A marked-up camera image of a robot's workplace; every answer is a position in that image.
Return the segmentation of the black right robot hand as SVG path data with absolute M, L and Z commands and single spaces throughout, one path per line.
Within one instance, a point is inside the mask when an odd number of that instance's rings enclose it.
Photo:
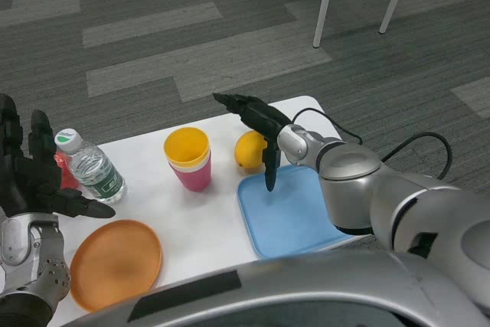
M 213 93 L 213 98 L 223 104 L 228 112 L 239 115 L 247 127 L 265 139 L 266 148 L 263 150 L 262 161 L 265 165 L 266 188 L 271 192 L 276 183 L 276 171 L 281 160 L 277 137 L 285 126 L 292 123 L 291 119 L 254 96 Z

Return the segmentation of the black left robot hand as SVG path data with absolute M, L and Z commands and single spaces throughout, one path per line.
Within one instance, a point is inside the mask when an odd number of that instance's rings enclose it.
M 28 135 L 29 156 L 21 149 L 24 133 L 14 100 L 1 95 L 1 208 L 13 217 L 25 213 L 58 213 L 68 217 L 111 218 L 109 205 L 60 187 L 62 171 L 54 155 L 53 130 L 47 115 L 34 110 Z

